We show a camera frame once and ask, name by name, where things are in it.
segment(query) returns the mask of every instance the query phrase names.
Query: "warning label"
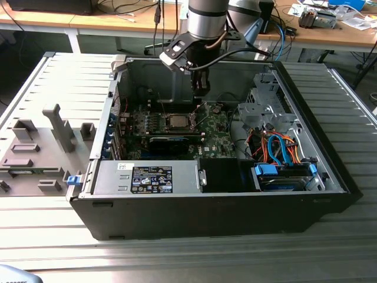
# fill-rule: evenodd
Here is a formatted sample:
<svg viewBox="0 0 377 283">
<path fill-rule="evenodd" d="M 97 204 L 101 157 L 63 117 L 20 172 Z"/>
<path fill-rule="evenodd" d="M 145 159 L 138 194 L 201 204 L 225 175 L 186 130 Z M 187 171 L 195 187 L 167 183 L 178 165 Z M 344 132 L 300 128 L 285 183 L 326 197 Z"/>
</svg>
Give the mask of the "warning label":
<svg viewBox="0 0 377 283">
<path fill-rule="evenodd" d="M 171 166 L 134 167 L 131 193 L 172 193 Z"/>
</svg>

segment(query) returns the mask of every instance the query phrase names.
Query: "wooden desk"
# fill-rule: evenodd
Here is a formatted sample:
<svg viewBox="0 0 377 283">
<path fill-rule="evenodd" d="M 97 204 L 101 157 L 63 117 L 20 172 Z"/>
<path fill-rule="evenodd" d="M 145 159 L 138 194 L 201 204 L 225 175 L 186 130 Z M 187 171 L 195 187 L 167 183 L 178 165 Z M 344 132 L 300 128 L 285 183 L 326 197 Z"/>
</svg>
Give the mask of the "wooden desk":
<svg viewBox="0 0 377 283">
<path fill-rule="evenodd" d="M 114 6 L 118 6 L 127 2 L 135 2 L 134 0 L 114 0 Z M 119 9 L 119 12 L 131 11 L 142 6 L 151 5 L 151 2 L 144 2 L 142 5 L 133 5 Z M 109 4 L 101 6 L 104 11 L 111 12 Z M 76 15 L 70 22 L 71 28 L 88 28 L 88 29 L 106 29 L 113 31 L 138 31 L 138 32 L 154 32 L 154 12 L 156 7 L 146 8 L 135 12 L 135 17 L 123 16 L 125 18 L 134 19 L 136 22 L 130 22 L 116 15 L 107 15 L 97 10 L 91 16 Z M 158 32 L 162 32 L 163 20 L 158 25 Z M 176 6 L 173 4 L 165 4 L 165 33 L 174 34 L 176 31 Z"/>
<path fill-rule="evenodd" d="M 349 48 L 355 47 L 367 47 L 372 48 L 377 40 L 376 31 L 374 29 L 366 29 L 359 31 L 356 28 L 352 28 L 340 21 L 337 22 L 335 29 L 326 28 L 313 28 L 305 29 L 299 26 L 298 17 L 287 15 L 289 7 L 292 3 L 296 3 L 294 0 L 277 0 L 277 10 L 284 22 L 287 22 L 288 26 L 297 29 L 297 35 L 294 40 L 293 46 L 300 45 L 305 48 L 314 48 L 322 46 L 318 49 L 344 49 L 348 51 Z M 363 9 L 362 13 L 377 13 L 377 7 L 370 7 L 369 5 Z M 259 35 L 259 40 L 279 40 L 280 35 L 276 32 L 271 32 L 267 35 Z"/>
<path fill-rule="evenodd" d="M 47 13 L 47 12 L 17 12 L 9 7 L 5 0 L 2 1 L 6 11 L 19 23 L 19 25 L 35 25 L 45 27 L 70 27 L 70 22 L 75 17 L 73 14 Z M 15 25 L 14 21 L 0 6 L 0 24 Z"/>
<path fill-rule="evenodd" d="M 114 5 L 132 3 L 134 0 L 114 0 Z M 80 51 L 77 35 L 103 35 L 114 37 L 142 37 L 152 38 L 154 33 L 154 11 L 155 7 L 135 12 L 134 19 L 136 22 L 129 22 L 116 15 L 107 15 L 100 11 L 96 11 L 91 16 L 59 14 L 49 12 L 16 12 L 12 11 L 9 5 L 3 0 L 6 10 L 9 14 L 22 25 L 26 31 L 41 32 L 58 32 L 65 33 L 70 39 L 72 50 Z M 150 2 L 141 2 L 141 5 L 148 5 Z M 298 17 L 287 15 L 289 7 L 295 3 L 295 0 L 277 0 L 277 9 L 280 16 L 288 25 L 297 29 L 297 36 L 293 42 L 293 47 L 313 48 L 323 50 L 344 50 L 369 52 L 373 44 L 377 40 L 376 31 L 367 29 L 359 31 L 351 28 L 341 22 L 338 22 L 335 29 L 304 29 L 298 24 Z M 133 5 L 124 7 L 129 11 L 141 7 L 141 5 Z M 112 9 L 108 4 L 101 6 L 103 10 L 111 12 Z M 367 13 L 377 13 L 377 8 L 367 6 L 363 10 Z M 165 7 L 165 38 L 171 38 L 176 30 L 175 6 L 166 4 Z M 0 29 L 18 30 L 19 28 L 4 13 L 0 7 Z M 156 38 L 162 37 L 162 23 L 158 27 Z M 259 35 L 258 41 L 264 45 L 274 44 L 279 40 L 279 34 L 271 27 L 268 34 Z"/>
</svg>

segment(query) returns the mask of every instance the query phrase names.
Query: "black device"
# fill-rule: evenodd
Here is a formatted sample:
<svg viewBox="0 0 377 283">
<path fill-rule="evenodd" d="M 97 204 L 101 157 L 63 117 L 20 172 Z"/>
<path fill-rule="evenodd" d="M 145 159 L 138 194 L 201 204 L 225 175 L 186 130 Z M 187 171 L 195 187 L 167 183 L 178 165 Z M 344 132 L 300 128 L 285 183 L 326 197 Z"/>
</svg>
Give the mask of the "black device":
<svg viewBox="0 0 377 283">
<path fill-rule="evenodd" d="M 260 29 L 260 34 L 267 33 L 267 26 L 269 24 L 271 13 L 274 7 L 273 0 L 260 0 L 259 8 L 261 10 L 260 17 L 263 20 L 262 27 Z"/>
<path fill-rule="evenodd" d="M 6 0 L 14 11 L 51 11 L 90 15 L 98 0 Z"/>
<path fill-rule="evenodd" d="M 185 103 L 192 97 L 189 76 L 168 76 L 169 71 L 153 58 L 132 58 L 126 65 L 117 74 L 118 86 L 136 90 L 145 85 L 166 103 L 143 100 L 135 91 L 127 93 L 128 110 L 119 127 L 111 126 L 114 118 L 109 114 L 102 115 L 102 128 L 94 140 L 97 146 L 91 152 L 102 157 L 91 160 L 82 186 L 67 195 L 94 238 L 302 232 L 323 215 L 342 212 L 361 198 L 305 100 L 313 96 L 296 87 L 299 75 L 291 74 L 302 72 L 301 65 L 220 62 L 211 69 L 217 78 L 212 91 L 194 110 L 182 107 L 191 105 Z M 222 94 L 225 91 L 234 91 L 244 102 L 232 101 L 231 95 Z M 289 103 L 287 110 L 284 103 Z M 110 113 L 111 103 L 106 105 L 104 113 Z M 273 105 L 273 111 L 266 105 Z M 101 135 L 111 129 L 114 146 Z M 293 143 L 283 147 L 280 133 Z M 266 145 L 271 154 L 261 148 L 262 140 L 272 143 Z M 117 151 L 116 144 L 123 145 L 122 159 L 117 158 L 121 154 L 106 155 L 107 149 Z M 294 147 L 299 150 L 293 159 L 300 163 L 279 164 L 285 160 L 280 153 Z M 264 161 L 267 154 L 279 162 Z"/>
</svg>

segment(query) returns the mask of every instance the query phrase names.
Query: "slotted aluminum surface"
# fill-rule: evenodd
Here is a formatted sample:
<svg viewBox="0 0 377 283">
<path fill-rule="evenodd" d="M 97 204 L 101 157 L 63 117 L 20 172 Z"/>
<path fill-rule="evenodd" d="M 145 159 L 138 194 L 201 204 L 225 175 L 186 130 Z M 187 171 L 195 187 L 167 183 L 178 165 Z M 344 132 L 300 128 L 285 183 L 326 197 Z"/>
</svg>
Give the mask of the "slotted aluminum surface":
<svg viewBox="0 0 377 283">
<path fill-rule="evenodd" d="M 323 67 L 313 68 L 320 70 L 310 77 L 311 83 L 319 80 L 321 87 L 329 83 L 339 88 Z M 315 96 L 307 101 L 316 111 L 357 108 L 356 103 L 345 104 L 351 98 L 338 104 L 338 100 L 327 103 Z M 346 143 L 336 140 L 338 134 L 340 139 L 372 135 L 369 126 L 350 125 L 323 124 L 334 144 Z M 355 131 L 344 134 L 347 129 Z M 348 150 L 366 142 L 371 143 L 351 141 Z M 348 166 L 354 166 L 352 170 L 360 170 L 358 164 L 367 160 L 371 166 L 376 163 L 370 152 L 341 155 Z M 364 197 L 341 214 L 327 215 L 305 233 L 229 238 L 100 242 L 64 198 L 0 198 L 0 261 L 32 271 L 47 283 L 376 282 L 375 177 L 357 175 L 355 179 L 362 184 Z"/>
<path fill-rule="evenodd" d="M 327 137 L 363 190 L 377 186 L 377 121 L 335 70 L 284 63 Z"/>
</svg>

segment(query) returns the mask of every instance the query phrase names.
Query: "open computer chassis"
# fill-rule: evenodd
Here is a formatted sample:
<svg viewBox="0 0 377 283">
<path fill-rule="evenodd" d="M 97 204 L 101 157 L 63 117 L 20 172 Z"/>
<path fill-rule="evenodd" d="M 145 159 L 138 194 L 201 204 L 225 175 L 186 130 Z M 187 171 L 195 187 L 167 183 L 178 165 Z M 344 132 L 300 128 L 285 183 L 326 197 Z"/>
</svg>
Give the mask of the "open computer chassis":
<svg viewBox="0 0 377 283">
<path fill-rule="evenodd" d="M 231 109 L 220 109 L 226 116 L 217 116 L 219 104 L 220 108 L 234 105 L 232 97 L 228 97 L 229 103 L 219 103 L 218 93 L 225 93 L 221 90 L 226 89 L 220 85 L 218 91 L 213 91 L 216 96 L 209 95 L 208 102 L 203 99 L 193 110 L 182 114 L 178 108 L 192 105 L 187 76 L 164 73 L 158 60 L 142 58 L 129 58 L 121 71 L 114 74 L 82 186 L 70 186 L 67 194 L 93 237 L 100 240 L 158 239 L 301 232 L 323 215 L 341 212 L 362 196 L 281 63 L 221 62 L 211 70 L 211 75 L 218 81 L 222 75 L 224 81 L 231 81 L 230 65 L 253 78 L 254 89 L 259 93 L 279 94 L 281 105 L 286 103 L 284 110 L 271 104 L 265 104 L 268 106 L 265 109 L 265 105 L 250 101 L 246 94 L 241 102 L 252 102 L 250 105 L 258 107 L 255 108 L 257 115 L 243 116 L 245 104 L 236 102 Z M 250 80 L 247 84 L 249 90 L 255 86 Z M 140 97 L 143 97 L 142 106 L 136 103 Z M 186 101 L 186 106 L 177 103 L 181 101 Z M 206 113 L 203 121 L 200 113 Z M 207 116 L 218 120 L 207 119 Z M 267 125 L 267 120 L 276 124 Z M 311 153 L 312 159 L 301 159 L 301 164 L 294 165 L 295 168 L 301 166 L 300 169 L 315 167 L 313 176 L 304 185 L 269 189 L 261 182 L 263 172 L 258 168 L 265 163 L 249 158 L 252 153 L 248 153 L 247 148 L 237 149 L 234 143 L 236 139 L 247 139 L 247 135 L 239 136 L 239 133 L 255 129 L 263 132 L 266 126 L 275 129 L 278 124 L 284 134 L 290 128 L 296 133 L 302 131 L 306 137 L 300 145 L 305 147 L 306 154 Z M 203 138 L 208 133 L 216 134 L 210 144 Z M 279 168 L 285 170 L 287 164 Z M 173 184 L 165 182 L 165 186 L 154 188 L 151 181 L 161 176 L 165 181 L 170 180 L 171 169 Z M 268 170 L 264 177 L 274 177 L 276 172 Z"/>
</svg>

